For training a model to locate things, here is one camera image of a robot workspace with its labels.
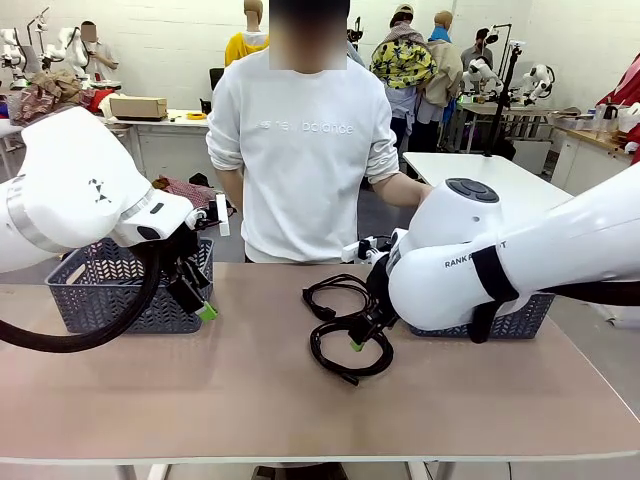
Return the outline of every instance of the table leg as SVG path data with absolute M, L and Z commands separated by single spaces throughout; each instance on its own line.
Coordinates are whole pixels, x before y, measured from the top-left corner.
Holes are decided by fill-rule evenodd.
M 407 473 L 410 480 L 430 480 L 424 462 L 407 462 Z
M 453 151 L 459 152 L 462 146 L 462 136 L 464 135 L 464 127 L 467 124 L 467 117 L 469 112 L 462 110 L 458 116 L 458 122 L 456 124 L 456 136 L 454 139 Z
M 473 122 L 471 123 L 471 130 L 469 130 L 469 141 L 467 142 L 467 153 L 471 153 L 471 144 L 473 143 L 473 136 L 476 133 L 476 120 L 478 119 L 477 115 L 473 116 Z
M 116 465 L 116 473 L 118 480 L 137 480 L 133 465 Z
M 166 480 L 170 465 L 156 464 L 151 466 L 147 480 Z M 133 465 L 116 465 L 118 480 L 137 480 L 136 469 Z
M 9 155 L 7 155 L 7 149 L 2 141 L 0 141 L 0 157 L 2 157 L 2 164 L 4 165 L 4 171 L 7 174 L 7 180 L 11 180 L 13 178 L 13 174 L 9 168 Z
M 142 144 L 140 143 L 140 132 L 138 132 L 137 125 L 131 125 L 131 127 L 129 127 L 129 142 L 131 143 L 131 156 L 136 164 L 136 168 L 146 177 L 147 169 L 144 166 L 144 159 L 142 158 Z
M 169 475 L 169 467 L 171 465 L 156 464 L 151 467 L 147 480 L 166 480 Z
M 435 480 L 451 480 L 453 478 L 453 470 L 455 469 L 455 466 L 455 462 L 438 463 L 438 471 L 436 472 Z

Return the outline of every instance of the red fabric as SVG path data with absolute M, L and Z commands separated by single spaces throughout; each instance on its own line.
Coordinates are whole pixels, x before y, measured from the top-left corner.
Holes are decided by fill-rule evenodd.
M 639 58 L 640 58 L 640 55 L 638 55 L 633 60 L 633 62 L 631 62 L 631 65 L 633 65 Z M 605 104 L 605 103 L 612 103 L 614 105 L 630 106 L 636 102 L 640 102 L 640 73 L 636 72 L 636 74 L 631 80 L 627 79 L 627 75 L 631 75 L 631 73 L 629 71 L 625 72 L 620 82 L 618 82 L 616 89 L 614 89 L 612 92 L 607 94 L 602 100 L 600 100 L 598 102 L 598 105 Z M 628 80 L 628 83 L 624 87 L 622 87 L 619 92 L 616 93 L 618 86 L 620 86 L 627 80 Z
M 209 201 L 216 199 L 216 192 L 212 188 L 193 185 L 192 183 L 163 177 L 162 175 L 160 179 L 166 179 L 169 182 L 169 186 L 164 189 L 165 192 L 188 198 L 195 208 L 208 207 Z
M 91 113 L 98 113 L 100 111 L 100 102 L 108 95 L 111 95 L 115 90 L 113 88 L 105 88 L 104 90 L 96 90 L 91 104 L 87 108 Z

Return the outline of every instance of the beige tabletop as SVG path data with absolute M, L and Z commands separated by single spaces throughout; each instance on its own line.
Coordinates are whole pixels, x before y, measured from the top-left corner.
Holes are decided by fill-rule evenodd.
M 495 115 L 498 105 L 496 103 L 458 103 L 458 108 L 462 108 L 476 115 Z M 522 117 L 546 117 L 555 110 L 540 108 L 536 106 L 525 107 L 523 105 L 512 105 L 505 108 L 503 115 L 518 115 Z
M 0 457 L 258 461 L 598 458 L 640 450 L 638 420 L 551 321 L 533 341 L 390 334 L 390 369 L 355 388 L 309 354 L 300 290 L 364 267 L 215 265 L 221 315 L 198 334 L 127 336 L 75 355 L 0 350 Z M 349 292 L 321 292 L 340 313 Z M 45 287 L 2 286 L 0 318 L 62 332 Z M 334 359 L 364 364 L 346 336 Z
M 591 145 L 608 150 L 609 152 L 628 157 L 629 159 L 633 157 L 633 155 L 627 154 L 624 151 L 624 145 L 621 146 L 619 143 L 615 142 L 609 133 L 599 135 L 598 132 L 588 130 L 570 130 L 566 128 L 560 128 L 560 130 L 566 132 L 567 135 L 577 138 L 578 140 L 583 140 Z

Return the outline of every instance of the coiled black cable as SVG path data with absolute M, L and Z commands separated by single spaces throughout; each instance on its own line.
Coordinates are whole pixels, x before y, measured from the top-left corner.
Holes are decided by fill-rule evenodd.
M 320 306 L 313 300 L 313 295 L 315 292 L 327 288 L 343 288 L 355 291 L 359 293 L 364 299 L 364 306 L 357 312 L 350 313 L 341 317 L 336 317 L 335 310 L 329 307 Z M 338 331 L 349 331 L 353 327 L 356 320 L 359 319 L 360 321 L 365 321 L 363 317 L 366 318 L 367 316 L 371 315 L 377 308 L 378 301 L 368 292 L 367 286 L 362 280 L 349 274 L 335 275 L 333 277 L 327 278 L 322 282 L 316 283 L 309 288 L 304 289 L 302 291 L 302 298 L 314 313 L 314 315 L 325 322 L 323 325 L 320 325 L 318 328 L 313 330 L 313 332 L 311 332 L 311 337 L 309 338 L 311 354 L 323 368 L 329 370 L 332 373 L 335 373 L 340 378 L 351 383 L 352 385 L 358 386 L 358 384 L 360 383 L 360 378 L 378 375 L 379 373 L 385 371 L 389 367 L 389 365 L 391 365 L 394 353 L 393 347 L 382 332 L 377 332 L 371 336 L 371 339 L 374 340 L 378 345 L 380 345 L 382 354 L 380 355 L 380 358 L 369 367 L 345 367 L 344 365 L 340 365 L 327 359 L 322 354 L 322 337 L 324 335 Z

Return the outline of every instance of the black cord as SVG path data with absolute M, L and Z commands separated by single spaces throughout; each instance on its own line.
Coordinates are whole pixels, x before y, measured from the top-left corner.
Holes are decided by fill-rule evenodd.
M 313 300 L 313 295 L 317 291 L 327 288 L 344 288 L 357 292 L 364 299 L 364 306 L 357 312 L 336 317 L 335 310 L 329 307 L 320 306 Z M 361 377 L 378 375 L 389 368 L 389 365 L 391 365 L 391 362 L 393 361 L 393 347 L 382 332 L 375 333 L 371 336 L 371 339 L 380 345 L 382 354 L 380 355 L 380 358 L 378 358 L 378 360 L 369 367 L 345 367 L 344 365 L 340 365 L 327 359 L 322 354 L 322 337 L 324 335 L 332 332 L 349 331 L 356 320 L 364 321 L 363 317 L 370 315 L 378 306 L 377 300 L 367 291 L 367 286 L 362 280 L 348 274 L 335 275 L 322 282 L 316 283 L 309 288 L 305 288 L 302 291 L 302 298 L 314 315 L 325 322 L 323 325 L 320 325 L 311 332 L 311 337 L 309 338 L 311 354 L 322 367 L 335 373 L 343 380 L 354 386 L 358 386 L 360 383 L 359 379 Z
M 58 337 L 29 332 L 0 320 L 0 340 L 39 352 L 76 353 L 99 347 L 126 332 L 147 309 L 160 284 L 160 251 L 154 249 L 142 260 L 144 278 L 140 291 L 120 316 L 110 325 L 80 335 Z

